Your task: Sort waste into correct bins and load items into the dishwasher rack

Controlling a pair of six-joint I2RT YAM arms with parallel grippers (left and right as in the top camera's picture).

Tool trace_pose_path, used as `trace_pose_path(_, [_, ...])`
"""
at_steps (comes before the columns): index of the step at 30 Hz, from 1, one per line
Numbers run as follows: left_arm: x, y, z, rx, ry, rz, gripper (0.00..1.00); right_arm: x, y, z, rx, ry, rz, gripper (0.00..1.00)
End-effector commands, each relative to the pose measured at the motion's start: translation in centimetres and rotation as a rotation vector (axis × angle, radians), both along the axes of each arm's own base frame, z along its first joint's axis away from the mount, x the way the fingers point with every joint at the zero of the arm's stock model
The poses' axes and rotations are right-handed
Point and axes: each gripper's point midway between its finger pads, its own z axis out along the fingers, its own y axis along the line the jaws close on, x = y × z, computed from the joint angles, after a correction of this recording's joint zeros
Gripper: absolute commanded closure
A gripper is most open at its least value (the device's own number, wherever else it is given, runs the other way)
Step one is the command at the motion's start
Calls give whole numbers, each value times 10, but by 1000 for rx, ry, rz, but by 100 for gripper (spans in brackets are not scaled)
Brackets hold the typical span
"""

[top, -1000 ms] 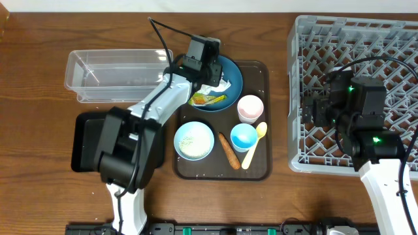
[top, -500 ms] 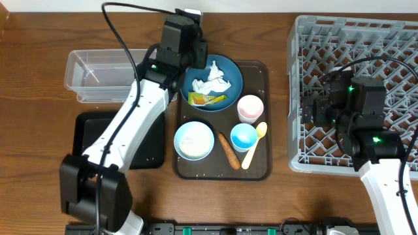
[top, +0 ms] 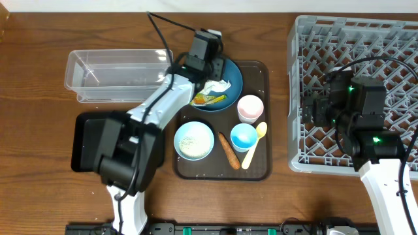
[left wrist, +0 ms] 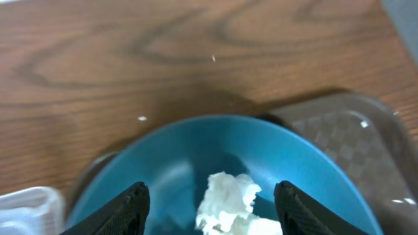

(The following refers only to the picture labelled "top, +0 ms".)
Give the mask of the light blue plastic cup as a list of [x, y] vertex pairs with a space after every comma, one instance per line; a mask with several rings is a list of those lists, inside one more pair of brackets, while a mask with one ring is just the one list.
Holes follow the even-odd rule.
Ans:
[[240, 153], [248, 151], [257, 141], [256, 129], [247, 123], [235, 125], [230, 133], [233, 148]]

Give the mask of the white tissue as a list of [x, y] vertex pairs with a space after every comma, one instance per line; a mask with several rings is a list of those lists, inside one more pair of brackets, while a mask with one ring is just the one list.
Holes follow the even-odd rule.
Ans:
[[210, 92], [222, 93], [228, 90], [231, 87], [230, 82], [226, 82], [224, 80], [214, 81], [208, 80], [203, 89], [200, 91], [200, 94], [208, 95]]

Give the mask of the pink plastic cup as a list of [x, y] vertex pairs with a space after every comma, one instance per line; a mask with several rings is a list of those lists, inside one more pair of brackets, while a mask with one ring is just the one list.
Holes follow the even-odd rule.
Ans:
[[245, 95], [238, 101], [237, 110], [238, 118], [242, 123], [252, 124], [263, 113], [264, 104], [255, 95]]

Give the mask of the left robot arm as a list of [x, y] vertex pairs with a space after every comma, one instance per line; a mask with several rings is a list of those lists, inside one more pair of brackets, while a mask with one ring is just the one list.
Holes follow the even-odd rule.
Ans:
[[144, 192], [163, 158], [164, 129], [207, 84], [221, 63], [222, 78], [241, 77], [230, 59], [218, 57], [206, 62], [203, 70], [173, 63], [161, 86], [140, 106], [128, 112], [89, 113], [98, 123], [90, 133], [75, 140], [71, 168], [75, 172], [94, 172], [112, 197], [115, 218], [112, 234], [140, 234], [148, 220]]

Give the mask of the pale yellow plastic spoon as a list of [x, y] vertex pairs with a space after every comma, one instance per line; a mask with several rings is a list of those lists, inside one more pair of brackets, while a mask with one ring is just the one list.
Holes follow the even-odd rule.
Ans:
[[257, 132], [257, 140], [256, 140], [255, 144], [248, 150], [248, 152], [246, 153], [246, 156], [244, 157], [244, 160], [241, 164], [241, 167], [244, 170], [247, 170], [249, 168], [260, 139], [262, 139], [262, 137], [264, 137], [267, 133], [268, 125], [267, 125], [266, 122], [261, 122], [255, 128], [255, 130]]

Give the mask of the yellow green snack wrapper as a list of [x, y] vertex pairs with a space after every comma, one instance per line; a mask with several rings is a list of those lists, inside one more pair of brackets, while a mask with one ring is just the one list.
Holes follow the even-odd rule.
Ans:
[[198, 93], [189, 104], [191, 106], [207, 106], [210, 104], [216, 104], [226, 99], [227, 99], [226, 95], [213, 96], [213, 95], [204, 95], [204, 94]]

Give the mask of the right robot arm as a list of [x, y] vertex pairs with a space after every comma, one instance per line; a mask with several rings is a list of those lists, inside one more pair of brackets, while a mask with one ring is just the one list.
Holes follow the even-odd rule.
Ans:
[[326, 83], [326, 95], [303, 99], [302, 122], [334, 128], [338, 148], [351, 157], [366, 187], [381, 234], [416, 234], [417, 203], [406, 166], [410, 151], [384, 126], [384, 83], [348, 69], [328, 73]]

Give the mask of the dark blue plate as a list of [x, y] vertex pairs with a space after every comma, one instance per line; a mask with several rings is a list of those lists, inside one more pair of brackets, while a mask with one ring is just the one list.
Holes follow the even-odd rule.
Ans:
[[216, 93], [212, 91], [208, 95], [213, 95], [213, 96], [226, 95], [227, 96], [226, 100], [218, 102], [216, 104], [210, 104], [207, 106], [194, 106], [194, 107], [200, 110], [204, 110], [204, 111], [215, 112], [215, 111], [219, 111], [222, 109], [226, 109], [232, 103], [234, 103], [240, 96], [244, 83], [243, 83], [243, 77], [242, 77], [242, 73], [240, 72], [240, 69], [238, 68], [236, 63], [234, 63], [230, 59], [225, 60], [225, 71], [223, 74], [223, 80], [226, 82], [230, 82], [231, 87], [222, 93]]

